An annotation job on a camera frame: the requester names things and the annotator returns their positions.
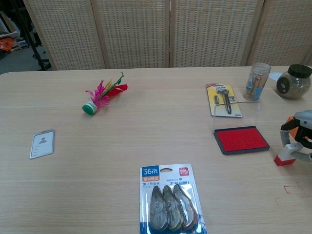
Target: id card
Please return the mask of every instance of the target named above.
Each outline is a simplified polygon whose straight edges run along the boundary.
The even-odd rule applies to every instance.
[[[53,153],[54,130],[35,133],[30,151],[30,159],[50,155]]]

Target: jar lid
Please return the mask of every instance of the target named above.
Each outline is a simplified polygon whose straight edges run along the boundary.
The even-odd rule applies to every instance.
[[[297,78],[308,78],[312,74],[312,69],[305,65],[293,64],[288,68],[288,73]]]

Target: blister pack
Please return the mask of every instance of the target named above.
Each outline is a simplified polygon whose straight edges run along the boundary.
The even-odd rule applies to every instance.
[[[207,234],[190,164],[140,168],[140,234]]]

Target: black stand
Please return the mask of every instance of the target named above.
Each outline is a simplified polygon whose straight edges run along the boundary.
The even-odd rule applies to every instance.
[[[20,20],[20,24],[23,28],[23,30],[25,31],[25,34],[26,34],[26,37],[27,37],[27,41],[29,42],[31,48],[33,49],[34,51],[34,55],[33,55],[33,58],[37,59],[38,61],[38,64],[39,66],[41,67],[41,69],[39,69],[39,71],[46,71],[47,69],[49,69],[51,67],[51,64],[49,62],[48,59],[41,59],[37,49],[36,49],[36,46],[32,40],[32,38],[30,37],[30,34],[29,34],[29,31],[27,30],[27,27],[23,21],[23,18],[22,18],[22,15],[21,15],[21,12],[20,12],[20,9],[16,3],[16,0],[11,0],[11,3],[13,4],[13,7],[14,9],[16,10],[16,14]]]

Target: floor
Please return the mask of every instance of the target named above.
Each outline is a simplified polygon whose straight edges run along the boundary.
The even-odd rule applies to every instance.
[[[44,48],[42,46],[37,47],[37,50],[42,59],[48,58],[48,56],[43,53]],[[33,54],[34,52],[31,48],[24,48],[7,54],[4,58],[0,59],[0,75],[7,72],[39,70],[40,66],[37,60],[33,59]]]

